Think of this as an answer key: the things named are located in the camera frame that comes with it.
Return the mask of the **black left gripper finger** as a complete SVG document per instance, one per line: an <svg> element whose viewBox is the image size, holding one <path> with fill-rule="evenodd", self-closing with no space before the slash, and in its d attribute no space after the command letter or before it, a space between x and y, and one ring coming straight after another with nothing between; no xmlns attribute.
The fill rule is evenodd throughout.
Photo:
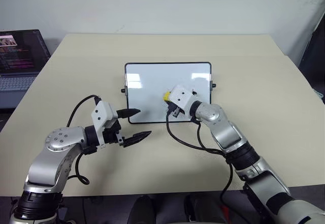
<svg viewBox="0 0 325 224"><path fill-rule="evenodd" d="M141 110L139 109L135 109L135 108L126 108L126 109L121 109L121 110L117 110L117 116L118 118L129 118L132 117L138 113L141 112Z"/></svg>
<svg viewBox="0 0 325 224"><path fill-rule="evenodd" d="M123 143L122 146L124 148L132 146L134 144L137 144L139 142L141 142L142 140L144 140L145 138L147 138L152 131L143 131L140 133L136 133L134 135L132 135L130 138L127 139L123 139Z"/></svg>

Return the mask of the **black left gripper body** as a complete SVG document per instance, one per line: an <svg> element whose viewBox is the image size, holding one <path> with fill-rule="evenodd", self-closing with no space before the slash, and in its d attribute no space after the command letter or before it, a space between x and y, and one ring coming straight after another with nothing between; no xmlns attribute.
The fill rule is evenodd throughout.
<svg viewBox="0 0 325 224"><path fill-rule="evenodd" d="M118 143L120 146L122 146L124 140L120 131L121 131L121 125L119 121L116 120L110 128L104 129L103 131L104 143L105 144Z"/></svg>

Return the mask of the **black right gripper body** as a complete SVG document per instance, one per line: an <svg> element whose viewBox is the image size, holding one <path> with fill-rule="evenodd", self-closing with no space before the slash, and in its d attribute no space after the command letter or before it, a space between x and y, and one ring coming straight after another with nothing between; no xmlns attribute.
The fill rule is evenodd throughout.
<svg viewBox="0 0 325 224"><path fill-rule="evenodd" d="M171 114L175 118L177 118L180 113L183 114L184 111L180 107L178 107L176 104L175 104L175 110L169 110L169 114Z"/></svg>

